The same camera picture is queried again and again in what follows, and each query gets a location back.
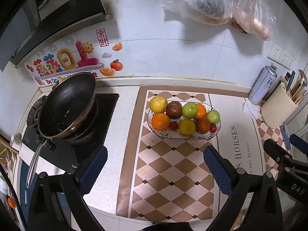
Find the white mug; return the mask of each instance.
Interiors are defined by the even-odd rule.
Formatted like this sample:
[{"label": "white mug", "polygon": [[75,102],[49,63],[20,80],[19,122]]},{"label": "white mug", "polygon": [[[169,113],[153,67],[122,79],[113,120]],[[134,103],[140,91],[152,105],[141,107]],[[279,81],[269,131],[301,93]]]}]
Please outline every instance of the white mug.
[{"label": "white mug", "polygon": [[21,140],[19,138],[19,134],[14,134],[11,136],[10,146],[17,151],[21,149]]},{"label": "white mug", "polygon": [[0,175],[0,191],[4,194],[8,194],[7,192],[7,183],[5,182],[2,175]]}]

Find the fruit plate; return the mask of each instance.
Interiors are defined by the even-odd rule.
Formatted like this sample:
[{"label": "fruit plate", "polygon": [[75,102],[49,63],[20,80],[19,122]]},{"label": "fruit plate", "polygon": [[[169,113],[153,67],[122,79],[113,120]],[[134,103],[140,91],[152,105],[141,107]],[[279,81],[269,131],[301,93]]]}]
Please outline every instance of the fruit plate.
[{"label": "fruit plate", "polygon": [[[188,102],[179,102],[181,103],[182,106],[184,106],[186,103]],[[206,103],[200,103],[202,104],[205,108],[206,108],[206,112],[210,111],[210,110],[215,110],[214,108],[212,108],[210,105],[206,104]],[[219,120],[219,122],[216,124],[217,126],[217,130],[215,133],[210,133],[207,132],[206,134],[199,134],[198,132],[194,132],[191,136],[183,136],[179,133],[179,129],[177,129],[176,131],[171,130],[170,128],[168,128],[165,131],[159,131],[153,128],[152,124],[151,124],[151,120],[152,117],[155,113],[150,110],[147,116],[147,124],[149,125],[150,129],[152,130],[153,133],[155,133],[155,135],[157,135],[158,137],[164,137],[164,138],[174,138],[174,139],[205,139],[205,140],[209,140],[212,139],[214,136],[216,136],[216,134],[219,132],[220,130],[220,125],[221,122]],[[181,120],[185,119],[184,116],[181,116],[179,119],[177,120],[172,120],[170,119],[171,122],[177,122],[178,124],[180,123]]]}]

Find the utensil holder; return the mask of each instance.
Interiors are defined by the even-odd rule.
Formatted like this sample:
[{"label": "utensil holder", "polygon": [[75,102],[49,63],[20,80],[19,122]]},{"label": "utensil holder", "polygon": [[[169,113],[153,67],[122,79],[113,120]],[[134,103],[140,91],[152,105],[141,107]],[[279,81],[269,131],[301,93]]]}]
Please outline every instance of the utensil holder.
[{"label": "utensil holder", "polygon": [[285,84],[281,82],[273,94],[261,107],[265,124],[271,129],[278,128],[297,108],[286,94]]}]

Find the lemon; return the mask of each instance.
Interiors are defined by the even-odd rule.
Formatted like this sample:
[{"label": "lemon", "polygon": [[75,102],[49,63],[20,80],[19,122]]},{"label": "lemon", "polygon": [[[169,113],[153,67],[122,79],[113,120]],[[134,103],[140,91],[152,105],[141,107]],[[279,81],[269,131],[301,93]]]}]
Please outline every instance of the lemon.
[{"label": "lemon", "polygon": [[150,109],[155,113],[164,112],[167,107],[167,100],[161,96],[155,96],[150,100]]},{"label": "lemon", "polygon": [[183,119],[179,124],[180,134],[191,136],[196,131],[196,125],[191,119]]}]

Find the wok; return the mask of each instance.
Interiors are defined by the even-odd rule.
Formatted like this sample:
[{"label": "wok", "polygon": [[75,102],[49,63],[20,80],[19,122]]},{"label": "wok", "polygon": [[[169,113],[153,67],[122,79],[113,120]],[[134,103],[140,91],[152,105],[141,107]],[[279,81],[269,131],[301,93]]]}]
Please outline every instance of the wok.
[{"label": "wok", "polygon": [[87,118],[95,101],[95,78],[89,72],[73,74],[56,85],[42,106],[38,130],[43,137],[31,160],[26,186],[33,181],[39,154],[48,140],[74,133]]}]

